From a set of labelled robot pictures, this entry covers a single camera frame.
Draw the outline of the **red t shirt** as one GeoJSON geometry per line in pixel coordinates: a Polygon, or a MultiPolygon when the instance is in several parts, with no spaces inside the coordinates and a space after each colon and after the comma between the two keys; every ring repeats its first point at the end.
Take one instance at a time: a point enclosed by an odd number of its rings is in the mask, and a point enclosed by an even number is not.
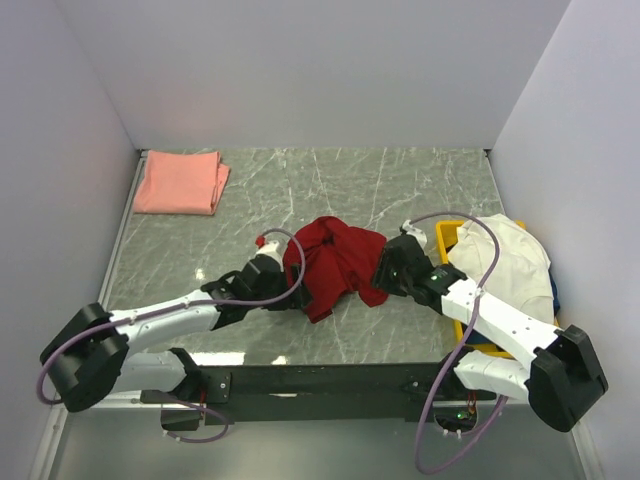
{"type": "Polygon", "coordinates": [[[346,294],[358,294],[369,307],[386,302],[389,295],[372,285],[385,244],[382,234],[349,226],[333,216],[319,217],[296,232],[283,264],[289,283],[292,267],[306,265],[303,283],[312,300],[304,312],[311,323],[329,317],[346,294]]]}

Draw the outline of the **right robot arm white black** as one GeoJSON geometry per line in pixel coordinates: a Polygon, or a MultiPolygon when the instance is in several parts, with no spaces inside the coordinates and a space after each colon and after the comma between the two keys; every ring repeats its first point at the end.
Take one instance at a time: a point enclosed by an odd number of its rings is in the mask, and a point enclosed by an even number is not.
{"type": "Polygon", "coordinates": [[[568,432],[608,390],[585,331],[541,322],[484,292],[454,266],[434,266],[412,235],[386,243],[372,284],[458,320],[506,351],[501,358],[454,349],[434,382],[449,398],[481,390],[525,401],[546,425],[568,432]]]}

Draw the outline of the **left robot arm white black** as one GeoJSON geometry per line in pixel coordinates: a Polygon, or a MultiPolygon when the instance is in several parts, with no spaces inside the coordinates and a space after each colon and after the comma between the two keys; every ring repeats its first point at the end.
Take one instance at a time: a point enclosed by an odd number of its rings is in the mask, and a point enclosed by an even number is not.
{"type": "Polygon", "coordinates": [[[89,304],[42,351],[37,398],[71,413],[131,390],[155,391],[175,403],[200,400],[208,381],[192,357],[182,348],[153,354],[150,347],[238,323],[254,309],[302,310],[312,302],[304,274],[300,265],[285,269],[259,255],[169,301],[113,311],[89,304]]]}

